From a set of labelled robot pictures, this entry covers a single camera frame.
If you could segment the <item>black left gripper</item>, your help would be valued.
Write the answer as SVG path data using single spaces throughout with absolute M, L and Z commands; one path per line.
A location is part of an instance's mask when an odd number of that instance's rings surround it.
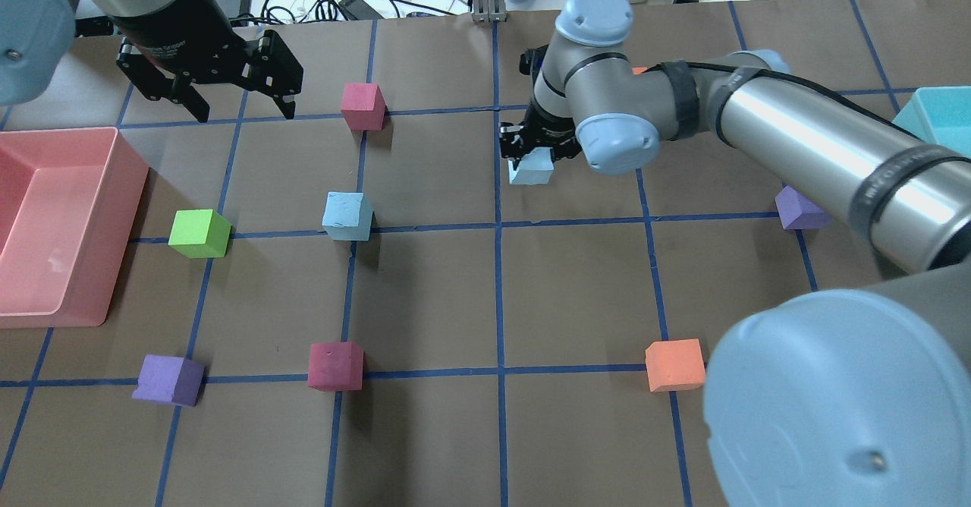
M 149 100 L 181 105 L 199 123 L 209 103 L 193 83 L 231 83 L 270 96 L 295 119 L 304 69 L 274 30 L 246 41 L 215 0 L 91 0 L 124 41 L 115 64 Z

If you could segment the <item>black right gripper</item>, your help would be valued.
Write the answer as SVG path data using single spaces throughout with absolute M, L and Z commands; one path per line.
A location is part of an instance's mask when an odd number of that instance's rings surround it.
M 573 119 L 547 112 L 531 102 L 519 124 L 502 122 L 499 125 L 500 154 L 507 159 L 510 174 L 516 174 L 527 154 L 538 147 L 551 148 L 554 162 L 571 160 L 582 153 Z

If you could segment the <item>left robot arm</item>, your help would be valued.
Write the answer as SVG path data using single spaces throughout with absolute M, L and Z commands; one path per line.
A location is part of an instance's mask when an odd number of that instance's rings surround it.
M 216 0 L 90 0 L 124 36 L 117 63 L 148 100 L 209 119 L 200 84 L 228 83 L 273 99 L 296 114 L 304 69 L 281 34 L 245 40 Z M 79 0 L 1 0 L 1 102 L 37 99 L 76 36 Z

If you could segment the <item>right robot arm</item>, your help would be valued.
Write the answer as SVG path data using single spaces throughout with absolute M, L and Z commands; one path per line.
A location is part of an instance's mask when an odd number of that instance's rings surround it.
M 847 228 L 785 231 L 714 137 L 644 172 L 506 187 L 497 380 L 510 506 L 967 506 L 969 406 L 861 286 Z

